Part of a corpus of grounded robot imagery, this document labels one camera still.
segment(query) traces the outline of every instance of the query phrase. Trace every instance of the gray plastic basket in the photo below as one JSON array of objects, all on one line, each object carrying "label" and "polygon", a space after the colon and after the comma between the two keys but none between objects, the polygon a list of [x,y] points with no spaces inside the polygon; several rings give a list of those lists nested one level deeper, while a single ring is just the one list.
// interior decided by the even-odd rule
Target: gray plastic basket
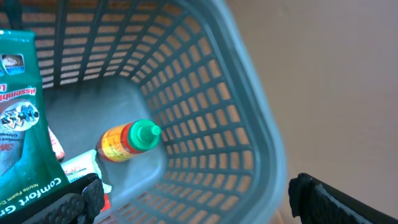
[{"label": "gray plastic basket", "polygon": [[161,146],[116,164],[99,223],[265,223],[285,157],[223,1],[8,1],[2,27],[37,33],[47,118],[66,160],[141,118]]}]

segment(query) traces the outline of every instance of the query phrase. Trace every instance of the plastic grid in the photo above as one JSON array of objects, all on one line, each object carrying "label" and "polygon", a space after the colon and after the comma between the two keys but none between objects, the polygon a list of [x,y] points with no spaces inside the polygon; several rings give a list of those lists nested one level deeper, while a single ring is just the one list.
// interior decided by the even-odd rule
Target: plastic grid
[{"label": "plastic grid", "polygon": [[203,21],[164,1],[20,3],[11,24],[37,33],[44,88],[124,76],[164,130],[164,177],[100,223],[217,223],[239,204],[255,158]]}]

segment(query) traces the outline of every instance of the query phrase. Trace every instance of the package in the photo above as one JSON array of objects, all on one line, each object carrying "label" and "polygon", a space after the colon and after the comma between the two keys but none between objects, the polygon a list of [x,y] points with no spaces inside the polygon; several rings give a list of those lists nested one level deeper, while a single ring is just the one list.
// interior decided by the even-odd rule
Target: package
[{"label": "package", "polygon": [[52,151],[34,33],[0,30],[0,217],[68,184]]},{"label": "package", "polygon": [[49,127],[49,134],[50,134],[52,150],[55,152],[55,156],[57,157],[57,159],[61,161],[65,157],[65,152],[63,151],[60,141],[58,141],[57,137],[55,137],[50,127]]},{"label": "package", "polygon": [[[80,177],[84,177],[85,175],[92,173],[97,174],[98,177],[102,179],[101,170],[95,161],[96,154],[96,150],[92,149],[61,164],[69,182],[72,183]],[[110,193],[112,190],[112,186],[110,185],[102,183],[102,186],[104,188],[104,193],[106,194]]]}]

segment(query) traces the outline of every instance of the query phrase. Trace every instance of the pink package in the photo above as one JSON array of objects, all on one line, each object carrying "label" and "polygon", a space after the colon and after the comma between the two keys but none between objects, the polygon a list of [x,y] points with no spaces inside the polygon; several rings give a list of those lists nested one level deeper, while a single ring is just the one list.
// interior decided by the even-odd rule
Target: pink package
[{"label": "pink package", "polygon": [[65,152],[62,149],[60,141],[58,141],[57,137],[55,137],[55,135],[51,131],[50,127],[49,127],[49,133],[50,133],[52,150],[55,152],[55,155],[56,155],[57,159],[61,160],[65,156]]}]

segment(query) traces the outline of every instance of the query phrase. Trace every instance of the basket bottom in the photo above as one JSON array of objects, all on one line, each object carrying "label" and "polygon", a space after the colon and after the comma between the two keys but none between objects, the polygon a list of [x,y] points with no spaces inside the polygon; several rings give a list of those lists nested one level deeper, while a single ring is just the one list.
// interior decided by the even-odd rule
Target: basket bottom
[{"label": "basket bottom", "polygon": [[[94,149],[109,128],[150,118],[139,88],[122,77],[44,90],[44,97],[49,126],[65,151],[64,161]],[[161,144],[122,163],[105,161],[98,156],[96,160],[103,182],[113,186],[109,194],[112,209],[102,212],[98,219],[154,185],[163,175],[167,162]]]}]

